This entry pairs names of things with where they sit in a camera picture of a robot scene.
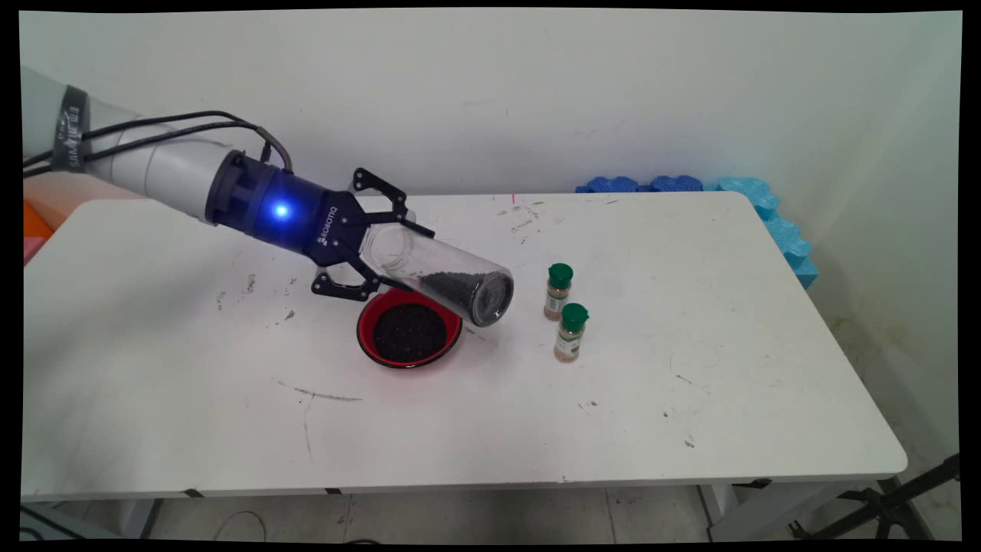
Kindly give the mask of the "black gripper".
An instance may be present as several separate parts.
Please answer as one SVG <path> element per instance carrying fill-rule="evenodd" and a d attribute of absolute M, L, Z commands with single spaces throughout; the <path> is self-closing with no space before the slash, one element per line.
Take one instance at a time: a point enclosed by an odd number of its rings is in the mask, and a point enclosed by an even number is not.
<path fill-rule="evenodd" d="M 364 191 L 381 192 L 390 201 L 390 210 L 361 209 L 353 193 Z M 352 257 L 359 254 L 368 226 L 397 223 L 426 238 L 434 238 L 435 232 L 409 220 L 406 193 L 364 168 L 354 171 L 353 193 L 330 191 L 293 172 L 232 151 L 213 179 L 205 219 L 311 259 L 321 266 L 311 285 L 311 292 L 318 296 L 368 301 L 382 287 L 412 292 L 402 282 Z M 334 281 L 328 268 L 340 265 L 349 265 L 363 277 L 363 283 Z"/>

